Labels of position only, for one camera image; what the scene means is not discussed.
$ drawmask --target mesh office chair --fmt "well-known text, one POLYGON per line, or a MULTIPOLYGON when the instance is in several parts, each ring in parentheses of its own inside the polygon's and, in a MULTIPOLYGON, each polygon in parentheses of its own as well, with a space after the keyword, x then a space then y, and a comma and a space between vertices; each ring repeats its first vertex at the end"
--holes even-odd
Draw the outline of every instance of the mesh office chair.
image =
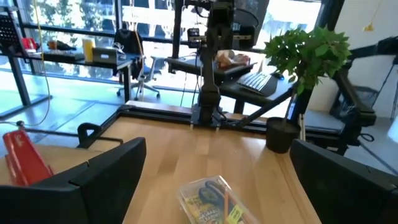
MULTIPOLYGON (((139 46, 137 43, 137 37, 135 34, 136 31, 131 31, 128 29, 120 29, 116 32, 114 42, 118 42, 121 45, 124 46, 123 52, 124 53, 130 53, 130 54, 139 54, 139 46)), ((142 53, 144 53, 144 49, 142 46, 142 38, 141 36, 137 33, 137 36, 139 38, 139 42, 141 45, 141 50, 142 53)), ((161 60, 164 60, 162 57, 155 57, 155 56, 150 56, 153 59, 153 63, 151 68, 145 65, 145 56, 143 56, 143 63, 134 63, 132 65, 132 71, 131 71, 131 76, 133 79, 136 79, 138 82, 133 83, 131 85, 131 89, 137 88, 137 93, 136 97, 134 100, 138 100, 138 94, 142 93, 143 89, 148 89, 156 92, 156 97, 160 97, 160 92, 159 90, 156 90, 154 87, 147 85, 146 83, 151 81, 151 80, 156 80, 154 75, 156 73, 161 73, 160 70, 155 69, 155 66, 158 64, 157 62, 161 62, 161 60)), ((119 88, 116 92, 118 96, 121 95, 121 91, 124 90, 124 88, 119 88)))

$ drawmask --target clear plastic container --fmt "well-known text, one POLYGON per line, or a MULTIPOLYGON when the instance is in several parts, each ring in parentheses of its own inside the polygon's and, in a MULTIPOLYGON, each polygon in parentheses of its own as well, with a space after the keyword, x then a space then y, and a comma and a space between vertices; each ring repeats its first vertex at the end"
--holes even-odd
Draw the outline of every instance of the clear plastic container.
POLYGON ((183 185, 178 197, 191 223, 259 223, 221 176, 183 185))

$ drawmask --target gray floor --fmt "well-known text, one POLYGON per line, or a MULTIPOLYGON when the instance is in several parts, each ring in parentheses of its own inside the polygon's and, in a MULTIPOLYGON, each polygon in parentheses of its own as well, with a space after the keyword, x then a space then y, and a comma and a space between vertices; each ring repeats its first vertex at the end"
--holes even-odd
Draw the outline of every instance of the gray floor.
MULTIPOLYGON (((0 72, 2 82, 0 83, 0 113, 21 103, 17 96, 17 88, 12 74, 0 72)), ((46 94, 47 89, 43 77, 24 75, 28 91, 31 96, 46 94)), ((116 96, 118 85, 103 83, 83 82, 78 80, 67 80, 60 78, 49 78, 51 94, 53 99, 50 102, 50 110, 47 119, 37 129, 52 131, 64 131, 76 133, 78 125, 84 122, 101 124, 106 118, 116 111, 119 105, 123 104, 123 96, 116 96)), ((162 103, 175 106, 189 107, 192 103, 192 93, 182 93, 177 91, 161 91, 160 99, 156 94, 145 90, 143 101, 162 103)), ((223 97, 220 103, 224 111, 233 111, 234 99, 223 97)), ((274 108, 264 116, 283 116, 287 107, 287 102, 274 108)), ((244 114, 251 114, 259 107, 245 105, 244 114)), ((32 124, 39 122, 47 109, 47 103, 43 102, 33 106, 20 114, 13 116, 7 121, 23 120, 32 124)), ((306 113, 306 126, 318 126, 328 128, 340 128, 342 124, 335 118, 325 113, 308 111, 306 113)), ((371 167, 383 170, 391 174, 396 174, 398 170, 398 151, 397 143, 387 138, 387 132, 392 121, 388 119, 378 119, 373 127, 364 128, 364 133, 372 134, 374 142, 362 141, 363 147, 350 147, 346 157, 366 164, 371 167)), ((0 125, 0 134, 15 130, 9 124, 0 125)), ((29 134, 31 140, 36 144, 48 144, 59 146, 75 147, 78 144, 76 138, 66 138, 60 136, 46 136, 43 134, 29 134)), ((0 144, 0 156, 4 155, 5 148, 0 144)))

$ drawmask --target yellow cup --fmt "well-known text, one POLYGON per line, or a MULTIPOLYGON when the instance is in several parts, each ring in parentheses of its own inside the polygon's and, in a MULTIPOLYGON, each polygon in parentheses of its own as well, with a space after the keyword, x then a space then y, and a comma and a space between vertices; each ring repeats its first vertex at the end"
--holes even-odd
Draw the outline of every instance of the yellow cup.
POLYGON ((83 53, 85 55, 86 62, 93 61, 93 48, 95 47, 94 39, 85 38, 81 40, 83 42, 83 53))

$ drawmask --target light wood tabletop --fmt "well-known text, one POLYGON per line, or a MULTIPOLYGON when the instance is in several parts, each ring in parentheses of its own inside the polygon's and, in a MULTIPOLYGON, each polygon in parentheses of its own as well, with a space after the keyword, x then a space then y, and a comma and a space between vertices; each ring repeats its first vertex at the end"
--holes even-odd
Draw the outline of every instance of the light wood tabletop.
MULTIPOLYGON (((189 108, 128 102, 161 110, 189 108)), ((189 223, 177 198, 178 188, 194 180, 221 175, 261 223, 320 223, 295 174, 288 154, 266 149, 265 135, 121 117, 103 134, 125 141, 145 137, 147 157, 124 223, 189 223)), ((76 156, 41 149, 56 171, 70 168, 116 146, 96 141, 76 156)))

